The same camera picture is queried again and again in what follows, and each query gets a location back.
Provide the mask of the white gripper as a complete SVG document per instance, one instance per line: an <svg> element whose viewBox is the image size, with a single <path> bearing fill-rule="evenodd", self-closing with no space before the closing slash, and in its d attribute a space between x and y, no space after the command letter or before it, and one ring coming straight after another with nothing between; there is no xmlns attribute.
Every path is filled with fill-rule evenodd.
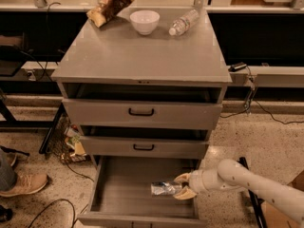
<svg viewBox="0 0 304 228"><path fill-rule="evenodd" d="M220 180L216 169L195 170L191 174L183 173L174 178L176 183L189 183L179 193L174 195L176 200L190 200L198 193L218 190Z"/></svg>

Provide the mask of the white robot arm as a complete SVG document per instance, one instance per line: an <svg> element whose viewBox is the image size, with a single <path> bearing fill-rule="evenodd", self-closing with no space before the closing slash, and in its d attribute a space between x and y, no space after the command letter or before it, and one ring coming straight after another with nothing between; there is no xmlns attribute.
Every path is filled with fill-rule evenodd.
<svg viewBox="0 0 304 228"><path fill-rule="evenodd" d="M182 185L182 189L174 195L177 200L190 200L202 192L245 188L303 228L304 192L257 175L235 160L224 159L216 168L183 173L175 177L174 182Z"/></svg>

